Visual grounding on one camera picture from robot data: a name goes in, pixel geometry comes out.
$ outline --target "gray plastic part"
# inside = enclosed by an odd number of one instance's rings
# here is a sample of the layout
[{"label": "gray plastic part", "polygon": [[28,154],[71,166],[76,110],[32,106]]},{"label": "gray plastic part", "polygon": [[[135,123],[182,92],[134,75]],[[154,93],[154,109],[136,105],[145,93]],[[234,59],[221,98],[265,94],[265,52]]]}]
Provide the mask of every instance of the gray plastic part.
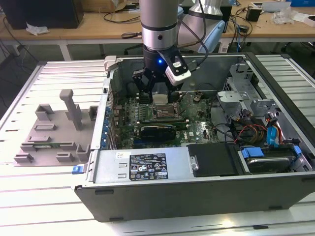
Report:
[{"label": "gray plastic part", "polygon": [[[91,145],[92,135],[94,130],[95,121],[90,120],[89,110],[82,110],[82,129],[76,130],[73,127],[73,122],[68,120],[65,111],[54,111],[53,114],[48,115],[51,123],[47,121],[37,120],[31,129],[29,135],[23,142],[20,153],[27,152],[33,158],[33,162],[18,162],[14,163],[15,166],[74,166],[79,164],[85,164],[88,159],[83,156],[83,153],[79,158],[76,153],[77,146],[80,144],[82,147]],[[54,125],[54,130],[36,131],[34,128],[39,125]],[[47,142],[47,145],[38,146],[34,148],[36,143],[29,143],[30,136],[49,136],[51,141]],[[71,152],[73,161],[58,161],[56,158],[59,152]]]},{"label": "gray plastic part", "polygon": [[74,161],[74,157],[71,152],[57,152],[56,159],[59,162]]},{"label": "gray plastic part", "polygon": [[67,106],[69,117],[73,121],[74,127],[76,130],[80,130],[82,123],[81,123],[81,110],[80,107],[76,106],[73,102],[73,91],[72,89],[63,89],[59,95],[60,99],[64,101],[65,105]]},{"label": "gray plastic part", "polygon": [[23,151],[36,151],[36,149],[34,148],[33,144],[30,144],[30,145],[21,145],[20,148],[23,150]]},{"label": "gray plastic part", "polygon": [[17,163],[31,163],[34,158],[29,153],[19,153],[15,155],[14,160]]},{"label": "gray plastic part", "polygon": [[91,121],[96,121],[97,109],[98,109],[98,106],[90,106],[89,116],[90,116]]},{"label": "gray plastic part", "polygon": [[82,162],[88,161],[91,152],[91,146],[88,145],[86,150],[83,150],[81,145],[78,145],[76,154]]},{"label": "gray plastic part", "polygon": [[37,118],[41,121],[49,121],[49,114],[53,114],[54,111],[51,109],[49,104],[40,104],[35,111]]},{"label": "gray plastic part", "polygon": [[70,144],[61,144],[60,147],[64,151],[76,150],[77,149],[77,145],[75,144],[75,142],[72,142]]},{"label": "gray plastic part", "polygon": [[34,128],[36,131],[51,131],[55,130],[55,124],[39,124]]},{"label": "gray plastic part", "polygon": [[[78,118],[82,119],[82,112],[81,112],[79,104],[75,104],[75,110],[76,110],[76,113],[78,115]],[[68,120],[71,120],[71,116],[70,116],[69,112],[65,112],[65,114],[66,114]]]},{"label": "gray plastic part", "polygon": [[49,136],[30,136],[28,142],[47,143],[50,141]]}]

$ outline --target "table leg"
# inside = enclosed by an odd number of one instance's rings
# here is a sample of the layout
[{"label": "table leg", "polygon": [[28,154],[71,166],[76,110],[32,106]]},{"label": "table leg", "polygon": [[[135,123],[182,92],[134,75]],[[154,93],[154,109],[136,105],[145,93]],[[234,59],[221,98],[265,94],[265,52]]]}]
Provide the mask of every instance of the table leg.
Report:
[{"label": "table leg", "polygon": [[105,56],[104,44],[99,44],[100,55]]},{"label": "table leg", "polygon": [[63,59],[64,60],[72,60],[71,53],[68,49],[68,45],[63,43],[59,45],[61,53],[63,54]]},{"label": "table leg", "polygon": [[18,50],[19,45],[7,45],[7,49],[12,53],[14,56],[18,57],[20,55],[20,52]]},{"label": "table leg", "polygon": [[227,49],[228,49],[229,44],[230,44],[230,41],[223,39],[220,43],[219,53],[227,53]]},{"label": "table leg", "polygon": [[275,43],[274,48],[272,49],[271,53],[277,53],[277,48],[279,47],[280,43]]}]

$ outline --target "power supply label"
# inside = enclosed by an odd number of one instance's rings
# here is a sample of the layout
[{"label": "power supply label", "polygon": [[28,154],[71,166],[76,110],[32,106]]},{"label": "power supply label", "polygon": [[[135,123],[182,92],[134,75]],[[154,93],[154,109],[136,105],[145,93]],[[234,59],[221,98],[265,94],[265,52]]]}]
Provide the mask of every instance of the power supply label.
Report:
[{"label": "power supply label", "polygon": [[167,171],[165,153],[130,155],[129,179],[132,181],[167,179]]}]

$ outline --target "blue latch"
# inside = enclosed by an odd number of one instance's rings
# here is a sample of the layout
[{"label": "blue latch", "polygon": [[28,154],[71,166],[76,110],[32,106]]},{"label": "blue latch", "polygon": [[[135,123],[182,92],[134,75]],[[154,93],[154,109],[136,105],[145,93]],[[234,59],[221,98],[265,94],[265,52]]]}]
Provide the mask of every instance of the blue latch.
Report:
[{"label": "blue latch", "polygon": [[242,155],[244,158],[249,157],[263,157],[264,153],[260,147],[246,147],[242,150]]},{"label": "blue latch", "polygon": [[294,146],[293,150],[295,151],[297,156],[300,156],[302,154],[302,151],[299,146]]},{"label": "blue latch", "polygon": [[84,174],[84,165],[74,166],[71,174],[73,174],[73,175]]},{"label": "blue latch", "polygon": [[275,127],[271,126],[267,128],[267,138],[266,138],[267,144],[272,145],[275,148],[278,147],[278,144],[275,141],[277,137],[277,133],[278,133],[278,130]]}]

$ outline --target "black box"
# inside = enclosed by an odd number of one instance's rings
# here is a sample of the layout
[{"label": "black box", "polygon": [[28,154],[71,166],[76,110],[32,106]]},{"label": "black box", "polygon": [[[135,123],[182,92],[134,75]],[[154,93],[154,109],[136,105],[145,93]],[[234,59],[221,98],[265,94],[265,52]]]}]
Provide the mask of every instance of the black box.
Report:
[{"label": "black box", "polygon": [[261,9],[249,7],[246,14],[246,20],[257,22],[261,14]]},{"label": "black box", "polygon": [[83,19],[81,0],[0,0],[8,22],[15,30],[32,26],[77,28]]},{"label": "black box", "polygon": [[222,20],[225,22],[225,26],[223,30],[223,33],[225,33],[228,26],[228,20],[230,19],[230,16],[231,16],[232,5],[230,4],[228,0],[222,0],[220,10],[223,14]]},{"label": "black box", "polygon": [[[191,0],[186,0],[182,3],[181,7],[184,10],[184,14],[188,14],[189,8],[191,8],[194,5],[194,3]],[[232,10],[232,5],[228,0],[222,0],[220,10],[223,14],[222,20],[225,22],[224,30],[223,33],[226,32],[227,25],[228,25],[228,20],[231,15],[231,10]]]}]

